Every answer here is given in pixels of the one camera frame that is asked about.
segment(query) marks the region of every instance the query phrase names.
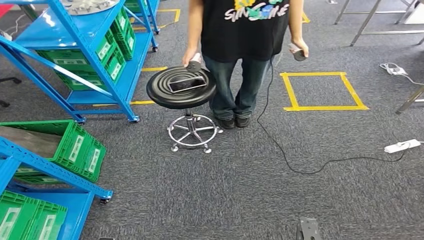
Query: round stool seat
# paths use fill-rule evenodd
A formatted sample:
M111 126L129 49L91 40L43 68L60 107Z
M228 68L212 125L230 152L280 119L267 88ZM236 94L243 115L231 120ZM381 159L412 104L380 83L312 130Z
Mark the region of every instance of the round stool seat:
M202 77L205 86L173 92L169 84ZM201 69L189 72L183 66L170 67L156 73L147 83L147 94L158 105L168 109L191 109L207 103L215 94L216 83L212 74Z

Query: black t-shirt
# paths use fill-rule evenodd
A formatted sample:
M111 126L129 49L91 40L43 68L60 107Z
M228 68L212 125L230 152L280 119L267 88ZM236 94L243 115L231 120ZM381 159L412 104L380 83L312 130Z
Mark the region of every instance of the black t-shirt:
M279 54L289 0L203 0L202 53L218 62Z

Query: white label on crate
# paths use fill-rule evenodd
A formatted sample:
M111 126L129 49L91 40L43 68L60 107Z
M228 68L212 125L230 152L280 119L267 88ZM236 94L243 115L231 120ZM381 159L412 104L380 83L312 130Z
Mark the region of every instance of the white label on crate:
M9 239L20 211L20 207L9 207L0 225L0 240Z
M72 65L87 65L87 62L85 59L53 59L53 62L57 65L62 64L72 64Z
M46 183L59 182L56 178L42 178L42 181Z
M129 45L129 49L133 50L133 46L134 46L134 38L130 37L128 39L128 45Z
M120 29L124 30L125 23L126 23L125 17L121 16L120 19L119 19Z
M47 215L44 221L44 226L38 240L49 240L50 234L52 233L53 225L55 224L56 215Z
M89 80L90 83L96 85L96 86L101 86L102 82L100 80ZM77 80L72 80L72 85L74 86L82 86L84 84L82 84L81 82L77 81Z
M100 157L100 149L95 149L94 150L94 154L93 157L91 158L91 163L90 163L90 167L88 168L88 171L90 173L94 173L94 170L97 166L97 161L99 160Z
M74 162L77 160L78 153L80 152L81 146L83 145L84 137L78 135L75 143L73 144L72 152L70 153L69 160Z
M115 80L118 76L119 71L121 70L122 65L117 63L115 66L115 69L113 70L112 74L110 75L110 77Z
M37 173L38 171L33 169L33 168L30 168L30 167L20 167L20 168L17 169L16 172L18 172L18 173Z
M108 54L109 49L111 49L111 45L109 44L109 42L106 42L101 48L100 52L97 54L98 58L100 60L103 60L106 54Z

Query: black cable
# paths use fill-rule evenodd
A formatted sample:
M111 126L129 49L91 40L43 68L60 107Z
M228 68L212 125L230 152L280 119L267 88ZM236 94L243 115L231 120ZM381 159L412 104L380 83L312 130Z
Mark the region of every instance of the black cable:
M274 46L274 34L272 34L272 46ZM312 174L317 174L319 172L321 172L322 170L324 170L324 168L329 164L329 163L333 163L333 162L343 162L343 161L349 161L349 160L358 160L358 159L366 159L366 160L375 160L375 161L380 161L380 162L389 162L389 163L395 163L395 162L399 162L405 155L405 153L409 150L409 148L407 148L402 155L396 159L396 160L384 160L384 159L379 159L379 158L375 158L375 157L350 157L350 158L344 158L344 159L334 159L334 160L329 160L327 162L324 163L324 165L322 165L322 167L320 169L318 169L317 171L312 171L312 172L303 172L303 171L298 171L292 168L292 166L290 166L289 161L287 160L287 156L286 156L286 152L284 151L283 147L271 136L271 134L267 131L267 129L264 127L264 125L262 125L262 123L260 122L261 117L265 114L265 111L268 108L269 102L270 102L270 88L271 85L273 84L274 81L274 65L273 65L273 58L271 58L269 60L269 63L271 65L271 80L269 82L268 88L266 89L266 104L265 107L263 108L262 113L259 115L259 117L256 119L256 122L260 125L260 127L265 131L265 133L268 135L268 137L275 143L275 145L277 145L277 147L280 149L282 156L284 158L285 163L287 164L287 167L297 173L297 174L304 174L304 175L312 175Z

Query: jeans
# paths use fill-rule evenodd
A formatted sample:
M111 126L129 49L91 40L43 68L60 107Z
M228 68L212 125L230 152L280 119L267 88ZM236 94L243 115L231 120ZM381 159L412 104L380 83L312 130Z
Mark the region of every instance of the jeans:
M215 118L224 121L232 120L234 116L240 119L250 118L256 107L258 91L271 66L270 61L242 59L243 82L234 99L230 80L237 61L217 62L205 55L203 60L216 80L216 94L209 102Z

